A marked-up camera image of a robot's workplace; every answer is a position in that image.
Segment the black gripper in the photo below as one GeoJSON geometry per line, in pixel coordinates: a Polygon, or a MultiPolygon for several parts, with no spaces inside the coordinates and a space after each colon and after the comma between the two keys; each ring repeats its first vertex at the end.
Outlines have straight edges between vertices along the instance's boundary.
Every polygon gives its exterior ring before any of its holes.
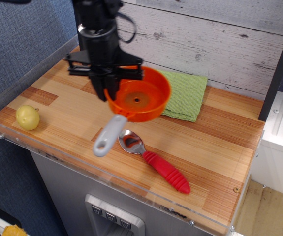
{"type": "Polygon", "coordinates": [[[89,75],[91,84],[100,100],[106,101],[104,95],[105,77],[106,89],[112,100],[116,100],[120,79],[143,79],[141,68],[143,60],[120,48],[115,23],[100,30],[89,29],[80,24],[78,32],[86,49],[67,54],[65,60],[69,63],[70,74],[89,75]]]}

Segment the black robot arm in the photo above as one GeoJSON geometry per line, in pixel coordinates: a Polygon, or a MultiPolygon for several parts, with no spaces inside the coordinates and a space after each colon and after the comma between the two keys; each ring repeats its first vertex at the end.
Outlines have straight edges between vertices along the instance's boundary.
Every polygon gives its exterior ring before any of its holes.
{"type": "Polygon", "coordinates": [[[120,0],[74,0],[72,4],[80,51],[65,56],[69,73],[88,76],[102,101],[116,100],[121,80],[143,79],[143,60],[120,48],[116,18],[136,24],[119,12],[120,0]]]}

